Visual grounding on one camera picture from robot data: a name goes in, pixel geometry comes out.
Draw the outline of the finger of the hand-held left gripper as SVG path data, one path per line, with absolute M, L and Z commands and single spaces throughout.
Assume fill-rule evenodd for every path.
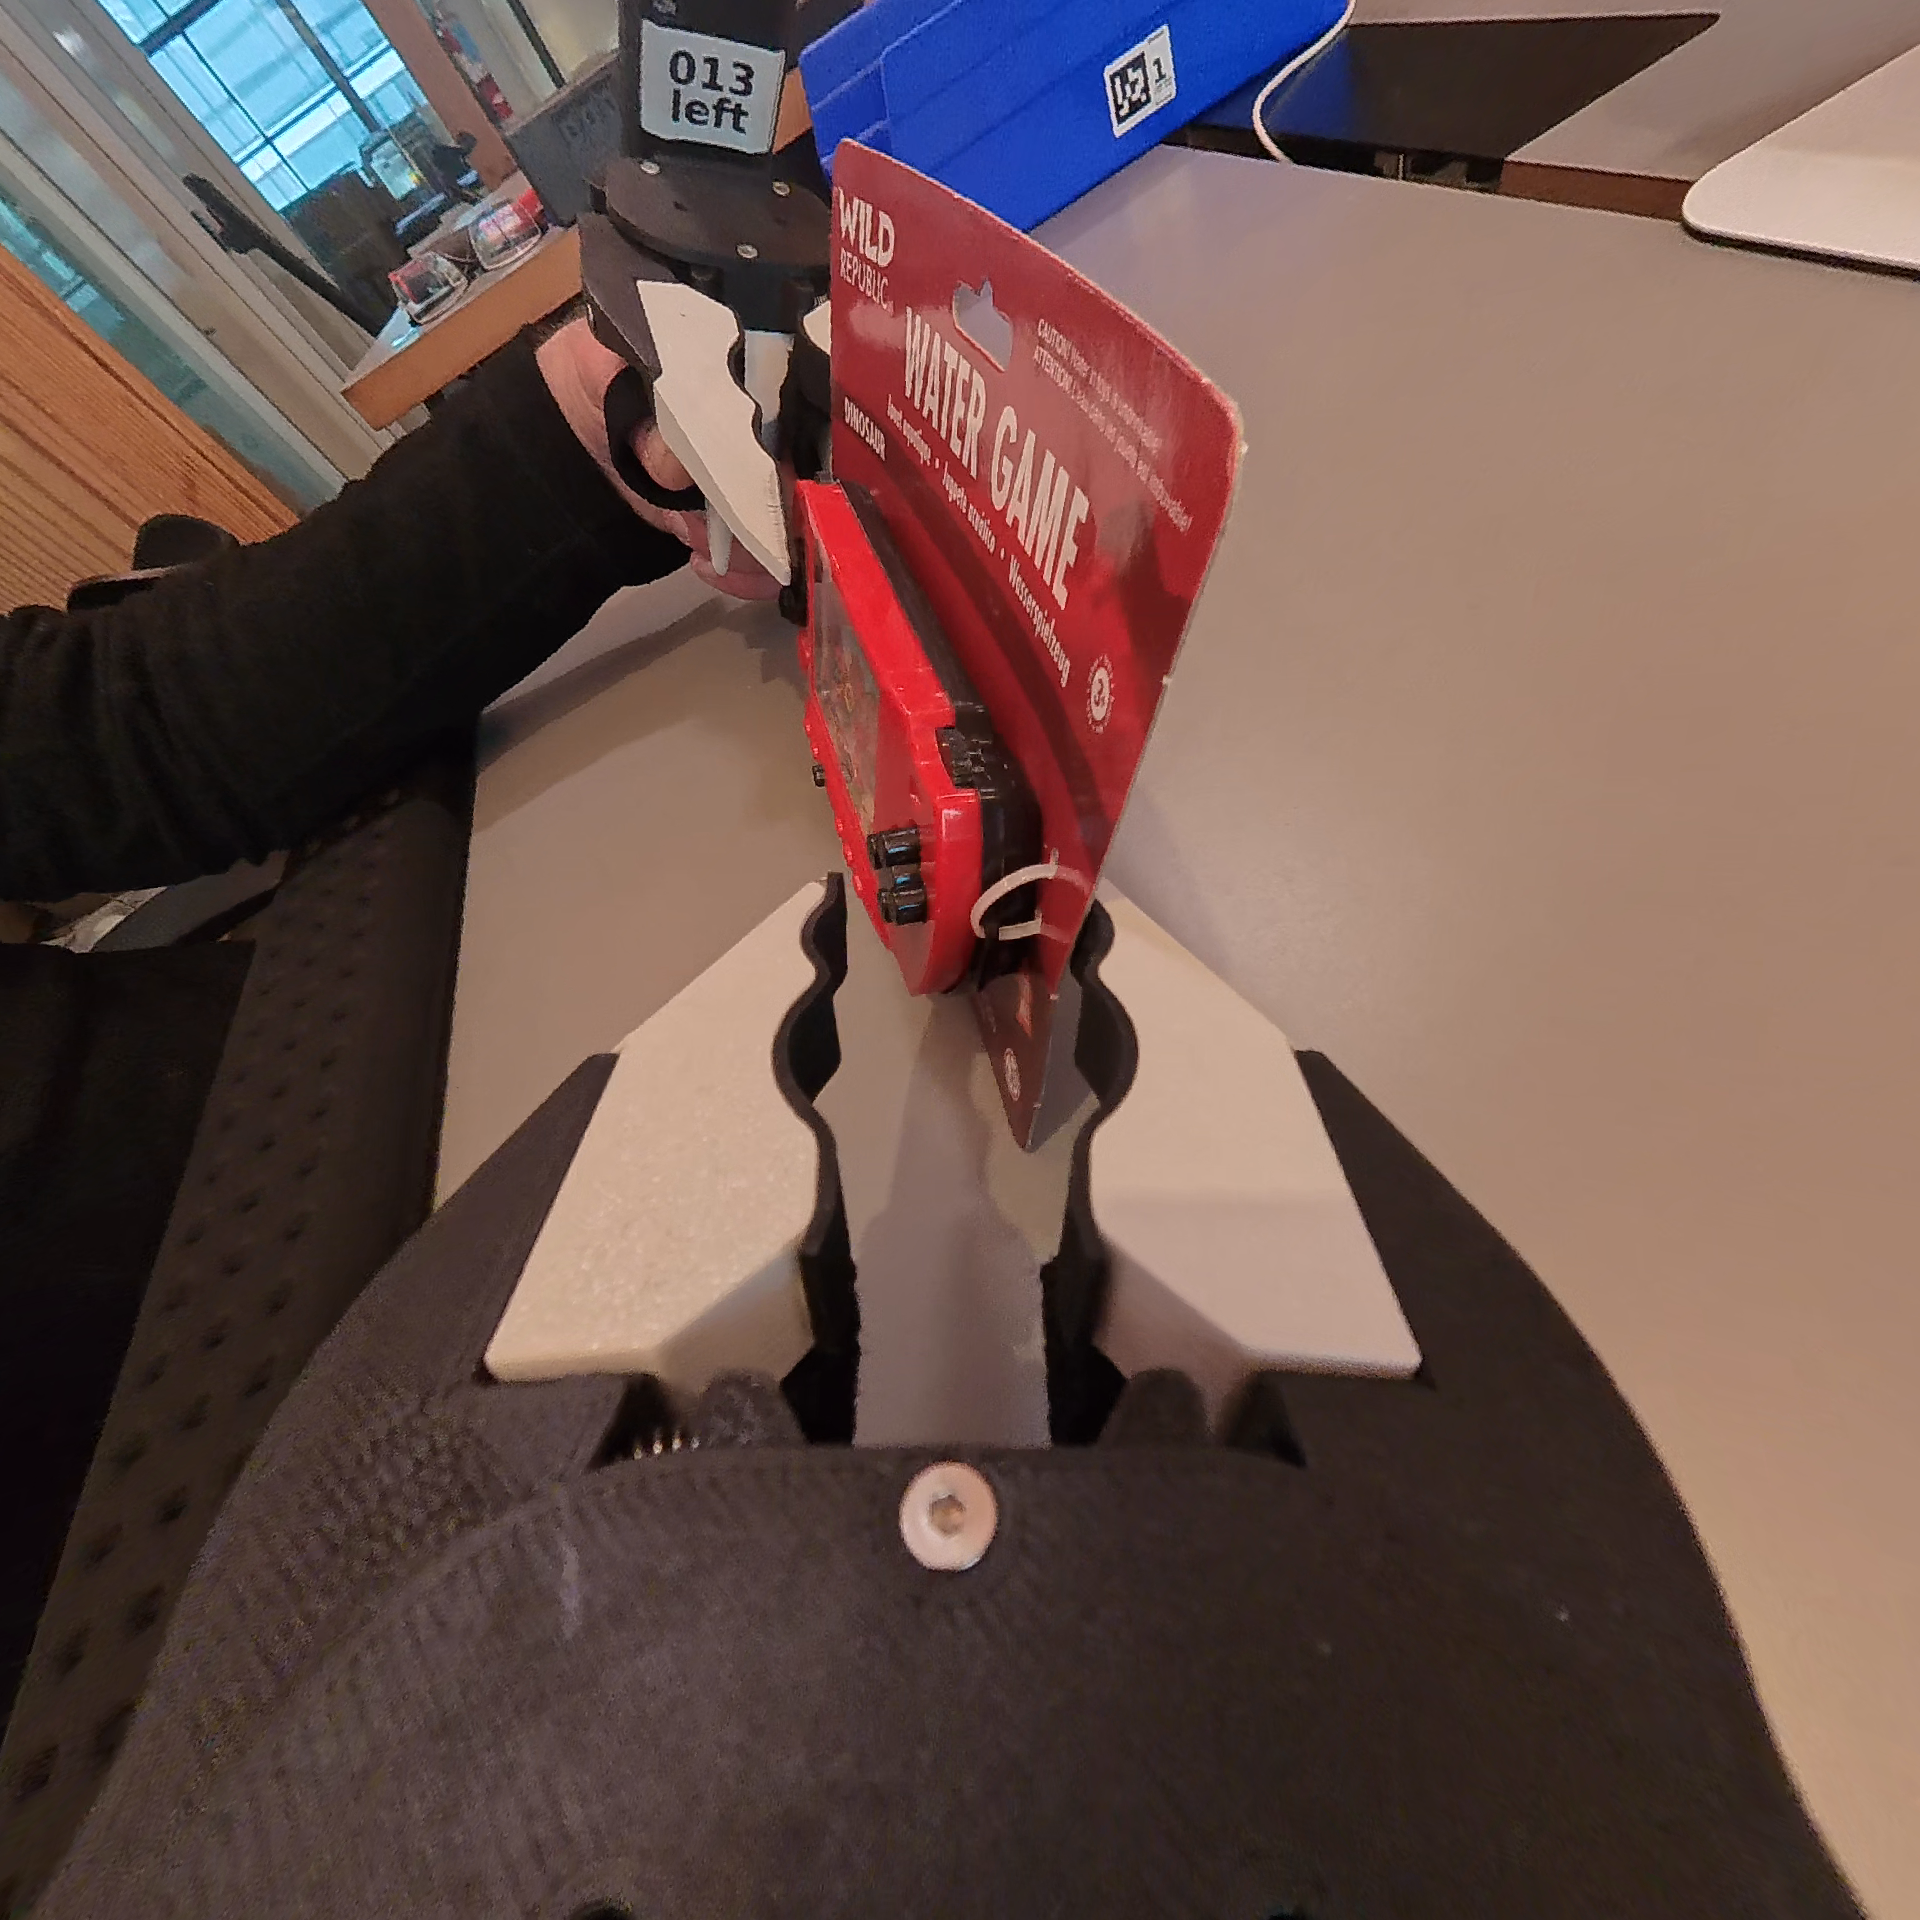
M 777 586 L 791 584 L 791 531 L 777 461 L 757 445 L 744 390 L 744 331 L 730 305 L 681 280 L 636 280 L 654 370 L 655 423 L 705 497 L 710 551 L 741 548 Z
M 812 301 L 793 331 L 744 331 L 744 390 L 757 445 L 800 481 L 831 476 L 831 301 Z

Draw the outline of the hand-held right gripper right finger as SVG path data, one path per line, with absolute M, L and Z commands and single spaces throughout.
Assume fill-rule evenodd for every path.
M 1041 1266 L 1056 1447 L 1299 1447 L 1280 1381 L 1421 1345 L 1284 1032 L 1127 897 L 1079 938 L 1092 1091 Z

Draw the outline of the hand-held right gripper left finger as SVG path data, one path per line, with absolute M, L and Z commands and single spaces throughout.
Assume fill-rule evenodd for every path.
M 496 1381 L 775 1376 L 848 1443 L 858 1299 L 819 1091 L 844 1060 L 845 877 L 808 880 L 615 1054 L 486 1348 Z

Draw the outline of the red handheld toy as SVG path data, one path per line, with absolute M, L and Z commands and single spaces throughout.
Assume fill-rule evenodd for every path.
M 1033 1145 L 1060 983 L 1240 465 L 1236 401 L 1038 237 L 845 140 L 802 730 L 912 994 Z

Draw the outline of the person's left forearm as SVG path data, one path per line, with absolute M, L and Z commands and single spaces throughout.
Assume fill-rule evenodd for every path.
M 289 531 L 111 606 L 4 612 L 6 902 L 291 848 L 689 563 L 576 439 L 539 341 Z

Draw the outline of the person's left hand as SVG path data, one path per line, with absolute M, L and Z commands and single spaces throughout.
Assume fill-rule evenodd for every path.
M 633 365 L 626 365 L 622 351 L 607 350 L 596 336 L 585 313 L 576 313 L 565 322 L 553 326 L 541 336 L 535 360 L 541 380 L 553 401 L 558 405 L 565 423 L 573 427 L 576 439 L 588 451 L 588 458 L 599 462 L 599 470 L 612 481 L 618 500 L 631 506 L 642 522 L 679 538 L 693 556 L 693 563 L 705 569 L 705 509 L 665 509 L 622 476 L 622 462 L 615 458 L 615 433 L 607 421 L 607 390 L 618 380 L 618 375 L 633 371 Z M 654 401 L 639 405 L 639 416 L 626 433 L 624 446 L 626 462 L 642 470 L 648 482 L 655 493 L 686 493 L 693 487 L 693 474 L 681 465 L 675 451 L 670 451 L 654 416 Z

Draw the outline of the blue plastic bin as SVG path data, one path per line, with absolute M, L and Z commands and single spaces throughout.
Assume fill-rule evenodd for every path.
M 824 169 L 858 140 L 892 153 L 881 56 L 899 34 L 902 2 L 800 2 L 800 77 Z

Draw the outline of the blue bin with tag sticker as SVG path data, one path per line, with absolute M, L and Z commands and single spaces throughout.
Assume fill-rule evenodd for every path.
M 1036 228 L 1340 20 L 1341 2 L 948 2 L 886 45 L 861 144 Z

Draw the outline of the person's black clothing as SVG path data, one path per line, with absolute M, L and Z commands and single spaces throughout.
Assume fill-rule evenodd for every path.
M 4 945 L 4 1523 L 80 1491 L 248 970 Z

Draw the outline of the black desk mat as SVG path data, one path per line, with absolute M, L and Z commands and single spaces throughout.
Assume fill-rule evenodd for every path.
M 1511 153 L 1688 45 L 1716 20 L 1354 20 L 1271 97 L 1266 77 L 1255 77 L 1171 140 L 1354 175 L 1496 189 Z

